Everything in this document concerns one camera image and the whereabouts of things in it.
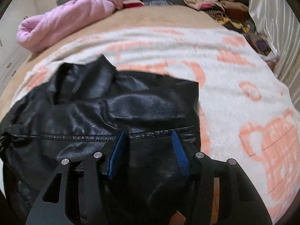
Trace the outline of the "white satin curtain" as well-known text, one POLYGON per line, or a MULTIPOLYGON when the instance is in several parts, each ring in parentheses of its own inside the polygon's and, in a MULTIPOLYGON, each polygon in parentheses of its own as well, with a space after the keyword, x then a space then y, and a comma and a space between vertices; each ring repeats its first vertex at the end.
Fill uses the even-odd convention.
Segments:
POLYGON ((274 75, 289 89, 299 110, 299 21, 287 0, 251 0, 250 14, 276 55, 274 75))

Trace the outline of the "tan bed cover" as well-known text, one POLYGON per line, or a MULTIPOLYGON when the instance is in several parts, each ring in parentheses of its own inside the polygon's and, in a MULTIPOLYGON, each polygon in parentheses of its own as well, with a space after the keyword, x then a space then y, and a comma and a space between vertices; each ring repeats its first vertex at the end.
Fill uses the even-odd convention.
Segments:
POLYGON ((9 111, 15 92, 18 90, 26 74, 35 65, 49 56, 56 54, 57 50, 75 40, 83 39, 110 31, 124 31, 138 27, 188 27, 192 29, 220 29, 222 26, 215 22, 204 12, 197 12, 191 8, 175 6, 145 6, 139 8, 124 9, 110 17, 93 23, 54 44, 50 48, 38 54, 31 54, 19 67, 10 79, 1 95, 1 119, 9 111))

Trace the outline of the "white wardrobe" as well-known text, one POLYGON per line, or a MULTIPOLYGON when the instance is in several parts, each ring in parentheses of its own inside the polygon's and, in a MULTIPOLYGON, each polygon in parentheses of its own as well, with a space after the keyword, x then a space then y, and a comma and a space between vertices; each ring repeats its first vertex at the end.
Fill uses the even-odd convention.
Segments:
POLYGON ((37 14, 35 0, 12 0, 1 18, 1 93, 30 55, 16 41, 19 24, 37 14))

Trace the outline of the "pile of folded clothes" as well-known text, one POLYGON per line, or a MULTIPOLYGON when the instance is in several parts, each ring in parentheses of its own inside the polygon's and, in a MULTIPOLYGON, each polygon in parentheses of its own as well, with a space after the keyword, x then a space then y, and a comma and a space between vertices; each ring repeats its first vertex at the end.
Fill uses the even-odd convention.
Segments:
POLYGON ((250 15, 250 0, 183 0, 183 2, 196 11, 205 12, 228 30, 242 34, 266 62, 276 61, 266 36, 258 33, 250 15))

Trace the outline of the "pink rolled quilt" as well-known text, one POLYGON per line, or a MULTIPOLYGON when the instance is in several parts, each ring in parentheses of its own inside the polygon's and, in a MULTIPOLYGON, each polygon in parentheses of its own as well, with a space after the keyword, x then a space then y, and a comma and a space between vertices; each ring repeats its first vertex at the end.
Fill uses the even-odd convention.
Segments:
POLYGON ((112 15, 116 6, 109 0, 71 0, 49 12, 23 20, 16 41, 31 53, 38 53, 68 35, 112 15))

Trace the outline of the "white peach patterned blanket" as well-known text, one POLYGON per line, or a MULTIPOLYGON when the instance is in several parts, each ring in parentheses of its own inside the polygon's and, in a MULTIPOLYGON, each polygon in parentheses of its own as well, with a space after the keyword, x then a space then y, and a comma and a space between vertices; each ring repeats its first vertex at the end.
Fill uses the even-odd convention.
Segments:
POLYGON ((63 62, 99 55, 119 70, 167 74, 199 83, 204 152, 235 158, 273 222, 299 191, 299 112, 289 90, 238 33, 225 28, 140 27, 86 34, 43 52, 16 90, 15 103, 63 62))

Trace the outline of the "black leather jacket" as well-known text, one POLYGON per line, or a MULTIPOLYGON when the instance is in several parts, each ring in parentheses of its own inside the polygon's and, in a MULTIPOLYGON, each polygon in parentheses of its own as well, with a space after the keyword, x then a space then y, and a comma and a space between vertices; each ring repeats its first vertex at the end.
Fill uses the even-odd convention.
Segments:
POLYGON ((80 224, 88 224, 80 162, 127 135, 124 166, 111 181, 109 224, 168 224, 188 211, 187 181, 172 145, 176 131, 200 149, 199 86, 168 75, 119 71, 102 56, 62 64, 1 121, 1 224, 25 224, 61 160, 75 162, 80 224))

